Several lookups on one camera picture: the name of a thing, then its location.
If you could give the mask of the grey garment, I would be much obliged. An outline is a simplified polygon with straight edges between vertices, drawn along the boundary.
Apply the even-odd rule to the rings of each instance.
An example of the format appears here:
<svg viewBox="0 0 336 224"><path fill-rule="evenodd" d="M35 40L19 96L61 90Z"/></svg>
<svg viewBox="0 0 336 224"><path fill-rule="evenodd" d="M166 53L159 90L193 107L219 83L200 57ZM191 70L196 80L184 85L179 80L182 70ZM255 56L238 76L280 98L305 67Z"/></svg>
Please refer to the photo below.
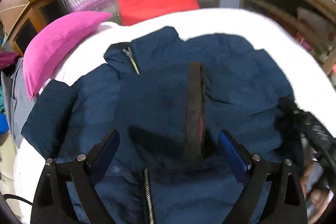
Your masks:
<svg viewBox="0 0 336 224"><path fill-rule="evenodd" d="M23 140L22 128L37 101L29 100L23 79L23 58L1 71L4 110L13 141L19 148Z"/></svg>

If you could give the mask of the wooden table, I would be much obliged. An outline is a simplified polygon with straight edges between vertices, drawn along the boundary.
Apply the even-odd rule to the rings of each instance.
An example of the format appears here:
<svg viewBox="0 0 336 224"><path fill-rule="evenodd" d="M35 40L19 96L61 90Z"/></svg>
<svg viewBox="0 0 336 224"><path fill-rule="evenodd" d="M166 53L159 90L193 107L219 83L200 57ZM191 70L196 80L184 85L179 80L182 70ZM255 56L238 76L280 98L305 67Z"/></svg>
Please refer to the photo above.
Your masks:
<svg viewBox="0 0 336 224"><path fill-rule="evenodd" d="M335 65L335 2L332 0L239 0L239 7L265 15L313 54L327 75Z"/></svg>

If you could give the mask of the blue garment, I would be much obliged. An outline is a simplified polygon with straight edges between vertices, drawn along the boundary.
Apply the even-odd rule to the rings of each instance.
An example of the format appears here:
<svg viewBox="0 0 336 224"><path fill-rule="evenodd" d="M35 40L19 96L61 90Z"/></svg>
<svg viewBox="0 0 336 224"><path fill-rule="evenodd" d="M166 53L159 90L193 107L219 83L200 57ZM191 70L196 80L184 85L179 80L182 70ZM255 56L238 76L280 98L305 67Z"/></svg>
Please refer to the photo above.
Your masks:
<svg viewBox="0 0 336 224"><path fill-rule="evenodd" d="M3 113L0 113L0 135L7 133L9 126L7 124L6 116Z"/></svg>

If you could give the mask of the navy blue puffer jacket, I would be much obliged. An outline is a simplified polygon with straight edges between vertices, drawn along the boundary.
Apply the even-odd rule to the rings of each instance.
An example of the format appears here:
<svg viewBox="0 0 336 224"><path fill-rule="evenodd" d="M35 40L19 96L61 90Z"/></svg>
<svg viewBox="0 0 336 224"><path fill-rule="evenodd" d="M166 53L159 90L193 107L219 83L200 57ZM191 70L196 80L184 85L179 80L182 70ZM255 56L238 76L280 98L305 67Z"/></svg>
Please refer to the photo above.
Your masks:
<svg viewBox="0 0 336 224"><path fill-rule="evenodd" d="M110 132L120 146L95 186L117 223L221 223L242 192L218 151L228 130L263 159L303 166L300 135L279 109L293 91L264 50L240 36L183 41L171 27L111 45L73 85L51 81L22 135L67 162Z"/></svg>

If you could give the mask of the magenta garment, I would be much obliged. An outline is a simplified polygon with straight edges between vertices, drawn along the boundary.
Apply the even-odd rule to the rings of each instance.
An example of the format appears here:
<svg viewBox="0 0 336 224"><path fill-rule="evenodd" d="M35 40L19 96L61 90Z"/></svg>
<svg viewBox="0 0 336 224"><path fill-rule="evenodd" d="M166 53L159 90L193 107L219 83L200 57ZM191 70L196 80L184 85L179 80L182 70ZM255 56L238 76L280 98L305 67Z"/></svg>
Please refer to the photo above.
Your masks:
<svg viewBox="0 0 336 224"><path fill-rule="evenodd" d="M16 64L20 58L20 54L16 52L1 52L0 53L0 71Z"/></svg>

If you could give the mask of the pink pillow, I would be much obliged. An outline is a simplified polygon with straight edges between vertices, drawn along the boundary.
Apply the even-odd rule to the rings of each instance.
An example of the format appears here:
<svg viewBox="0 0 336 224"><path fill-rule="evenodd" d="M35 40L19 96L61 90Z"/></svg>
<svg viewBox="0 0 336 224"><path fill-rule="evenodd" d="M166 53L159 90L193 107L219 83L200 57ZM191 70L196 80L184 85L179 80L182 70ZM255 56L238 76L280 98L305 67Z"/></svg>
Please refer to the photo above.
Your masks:
<svg viewBox="0 0 336 224"><path fill-rule="evenodd" d="M31 40L23 55L23 78L29 100L64 57L111 17L108 12L73 12L54 20Z"/></svg>

